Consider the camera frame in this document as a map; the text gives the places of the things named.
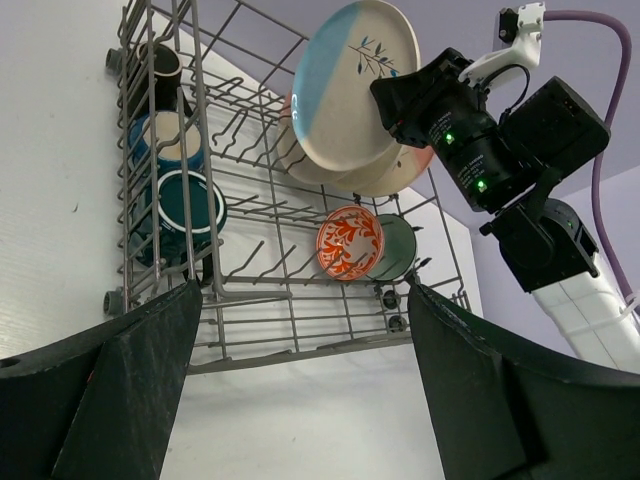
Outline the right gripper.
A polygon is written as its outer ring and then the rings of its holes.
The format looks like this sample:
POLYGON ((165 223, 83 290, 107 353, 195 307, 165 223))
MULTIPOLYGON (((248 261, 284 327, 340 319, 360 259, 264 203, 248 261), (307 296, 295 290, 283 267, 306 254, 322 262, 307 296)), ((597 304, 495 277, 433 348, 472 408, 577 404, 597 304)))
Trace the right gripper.
POLYGON ((448 47, 419 71, 379 78, 370 85, 382 125, 402 145, 430 147, 473 210, 499 210, 532 186, 540 166, 509 138, 504 126, 514 110, 499 120, 486 109, 493 80, 514 69, 511 63, 475 86, 463 71, 471 61, 448 47))

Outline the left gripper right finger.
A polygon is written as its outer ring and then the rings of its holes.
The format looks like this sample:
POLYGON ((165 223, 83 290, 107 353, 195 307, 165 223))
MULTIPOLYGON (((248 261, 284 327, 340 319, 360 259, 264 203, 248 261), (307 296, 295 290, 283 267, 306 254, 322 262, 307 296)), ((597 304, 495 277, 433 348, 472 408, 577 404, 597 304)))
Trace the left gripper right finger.
POLYGON ((408 313, 446 478, 638 478, 638 375, 543 347, 422 284, 408 313))

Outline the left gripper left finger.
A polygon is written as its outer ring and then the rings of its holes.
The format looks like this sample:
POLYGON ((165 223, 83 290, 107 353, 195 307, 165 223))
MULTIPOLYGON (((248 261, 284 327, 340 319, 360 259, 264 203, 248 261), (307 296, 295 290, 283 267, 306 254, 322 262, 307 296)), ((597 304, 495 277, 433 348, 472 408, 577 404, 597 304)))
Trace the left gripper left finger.
POLYGON ((201 308, 201 290, 189 281, 2 359, 2 478, 159 478, 201 308))

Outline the light green bowl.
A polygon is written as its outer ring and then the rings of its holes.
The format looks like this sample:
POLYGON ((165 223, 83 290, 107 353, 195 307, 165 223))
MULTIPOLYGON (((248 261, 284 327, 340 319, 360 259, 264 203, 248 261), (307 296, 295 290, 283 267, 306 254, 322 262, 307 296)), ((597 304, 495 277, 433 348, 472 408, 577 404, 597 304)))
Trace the light green bowl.
POLYGON ((414 265, 416 235, 413 227, 398 215, 382 214, 377 219, 384 233, 384 252, 367 277, 378 282, 390 282, 403 277, 414 265))

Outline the orange patterned bowl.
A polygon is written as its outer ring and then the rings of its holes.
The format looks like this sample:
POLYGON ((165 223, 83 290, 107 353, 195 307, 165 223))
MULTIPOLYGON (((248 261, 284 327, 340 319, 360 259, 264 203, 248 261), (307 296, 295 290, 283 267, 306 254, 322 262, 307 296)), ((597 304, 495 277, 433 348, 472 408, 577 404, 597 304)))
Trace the orange patterned bowl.
POLYGON ((334 210, 316 236, 320 267, 332 279, 344 282, 368 275, 382 258, 384 246, 380 221, 359 205, 334 210))

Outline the dark green mug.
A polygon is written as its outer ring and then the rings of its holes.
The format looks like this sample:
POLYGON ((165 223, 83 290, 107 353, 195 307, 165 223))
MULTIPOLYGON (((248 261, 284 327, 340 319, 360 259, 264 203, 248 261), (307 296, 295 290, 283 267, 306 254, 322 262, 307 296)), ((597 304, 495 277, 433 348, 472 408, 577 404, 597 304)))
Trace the dark green mug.
MULTIPOLYGON (((206 177, 188 172, 193 250, 199 253, 210 245, 209 199, 206 177)), ((187 261, 186 212, 182 172, 170 170, 157 184, 139 181, 133 188, 129 214, 128 253, 140 264, 154 263, 153 235, 159 239, 159 259, 167 267, 187 261)))

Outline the dark blue mug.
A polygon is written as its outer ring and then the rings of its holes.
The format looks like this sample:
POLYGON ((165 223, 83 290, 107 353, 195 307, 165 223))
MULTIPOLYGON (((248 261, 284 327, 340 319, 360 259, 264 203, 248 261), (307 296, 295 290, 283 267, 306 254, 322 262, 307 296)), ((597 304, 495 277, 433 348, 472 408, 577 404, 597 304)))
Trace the dark blue mug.
MULTIPOLYGON (((157 165, 161 171, 181 168, 182 149, 180 137, 180 117, 172 111, 159 111, 155 118, 157 144, 157 165)), ((151 147, 150 116, 137 119, 128 134, 128 146, 132 152, 129 166, 136 167, 151 147)), ((189 170, 201 170, 204 164, 204 151, 199 126, 183 126, 186 161, 189 170)))

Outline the blue and cream plate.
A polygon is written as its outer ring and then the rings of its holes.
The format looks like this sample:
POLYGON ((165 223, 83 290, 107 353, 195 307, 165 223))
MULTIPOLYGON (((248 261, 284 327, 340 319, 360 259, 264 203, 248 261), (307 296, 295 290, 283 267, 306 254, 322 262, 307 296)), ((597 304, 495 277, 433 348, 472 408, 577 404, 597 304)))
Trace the blue and cream plate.
POLYGON ((392 147, 371 164, 350 171, 332 182, 331 186, 341 191, 356 192, 379 180, 392 167, 399 152, 399 146, 392 147))

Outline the pink and cream plate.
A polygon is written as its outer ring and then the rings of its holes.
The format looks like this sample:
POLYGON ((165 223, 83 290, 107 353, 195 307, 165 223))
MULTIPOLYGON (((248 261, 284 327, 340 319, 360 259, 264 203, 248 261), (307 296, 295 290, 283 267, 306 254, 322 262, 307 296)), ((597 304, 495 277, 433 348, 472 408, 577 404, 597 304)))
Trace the pink and cream plate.
POLYGON ((362 197, 384 197, 409 187, 429 167, 435 156, 432 147, 402 146, 391 168, 375 182, 355 191, 362 197))

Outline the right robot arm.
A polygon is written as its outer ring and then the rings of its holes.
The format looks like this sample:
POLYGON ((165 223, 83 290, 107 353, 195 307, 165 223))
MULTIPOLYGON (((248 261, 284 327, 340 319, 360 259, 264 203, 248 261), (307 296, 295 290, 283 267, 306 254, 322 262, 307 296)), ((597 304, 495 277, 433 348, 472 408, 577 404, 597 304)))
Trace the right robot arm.
POLYGON ((380 78, 370 91, 399 144, 430 148, 495 238, 521 289, 555 323, 574 354, 618 370, 639 369, 636 295, 612 280, 578 213, 553 190, 601 154, 609 127, 566 82, 524 89, 499 117, 486 107, 516 61, 472 62, 444 50, 417 72, 380 78))

